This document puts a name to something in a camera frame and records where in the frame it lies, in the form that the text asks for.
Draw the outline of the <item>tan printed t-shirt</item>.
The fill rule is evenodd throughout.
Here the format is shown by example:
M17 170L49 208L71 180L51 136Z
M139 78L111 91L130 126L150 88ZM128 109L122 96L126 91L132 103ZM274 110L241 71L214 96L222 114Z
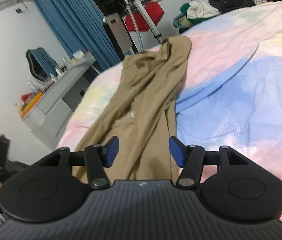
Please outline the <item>tan printed t-shirt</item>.
M124 59L116 92L77 146L83 150L118 137L119 152L106 169L110 181L177 180L168 141L176 134L176 97L191 47L188 37L171 37L157 51Z

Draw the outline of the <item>pile of mixed clothes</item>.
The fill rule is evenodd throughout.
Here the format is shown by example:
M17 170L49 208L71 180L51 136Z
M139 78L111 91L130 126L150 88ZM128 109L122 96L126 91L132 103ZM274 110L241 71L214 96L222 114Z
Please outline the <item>pile of mixed clothes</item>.
M180 14L173 20L173 26L182 33L221 14L267 2L267 0L192 0L181 6Z

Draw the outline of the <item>grey dresser desk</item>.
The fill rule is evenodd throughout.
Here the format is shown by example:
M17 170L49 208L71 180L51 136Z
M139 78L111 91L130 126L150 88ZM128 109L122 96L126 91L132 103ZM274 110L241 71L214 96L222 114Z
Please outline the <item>grey dresser desk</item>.
M95 57L86 52L38 99L22 118L31 133L48 149L56 148L67 123L82 100L89 82L84 78L87 70L96 74Z

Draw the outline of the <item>pastel tie-dye bed sheet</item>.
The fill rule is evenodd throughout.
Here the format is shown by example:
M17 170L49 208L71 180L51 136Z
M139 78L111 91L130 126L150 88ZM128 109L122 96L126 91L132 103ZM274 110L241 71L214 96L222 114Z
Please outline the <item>pastel tie-dye bed sheet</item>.
M181 36L192 47L174 136L205 151L229 146L282 181L282 2L231 11ZM118 88L123 61L89 86L60 147L82 151L79 142Z

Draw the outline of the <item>black framed wavy mirror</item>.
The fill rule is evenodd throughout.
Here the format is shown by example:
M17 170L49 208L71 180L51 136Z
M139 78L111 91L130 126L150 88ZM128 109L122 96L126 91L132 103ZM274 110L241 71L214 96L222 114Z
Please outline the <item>black framed wavy mirror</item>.
M44 48L29 49L25 53L25 57L29 63L30 74L36 80L46 83L51 79L51 75L54 77L58 76L56 72L58 64Z

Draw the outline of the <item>grey chair back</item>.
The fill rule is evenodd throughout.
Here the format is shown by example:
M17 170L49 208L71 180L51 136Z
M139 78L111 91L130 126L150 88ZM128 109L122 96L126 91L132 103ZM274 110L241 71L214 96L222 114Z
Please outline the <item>grey chair back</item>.
M130 49L134 52L133 40L119 14L114 13L104 17L103 28L121 61Z

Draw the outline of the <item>blue window curtain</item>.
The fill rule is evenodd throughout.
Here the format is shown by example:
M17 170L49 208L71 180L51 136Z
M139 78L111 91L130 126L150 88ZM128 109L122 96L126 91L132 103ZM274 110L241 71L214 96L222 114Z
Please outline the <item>blue window curtain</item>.
M89 51L102 70L121 61L93 0L33 0L68 56Z

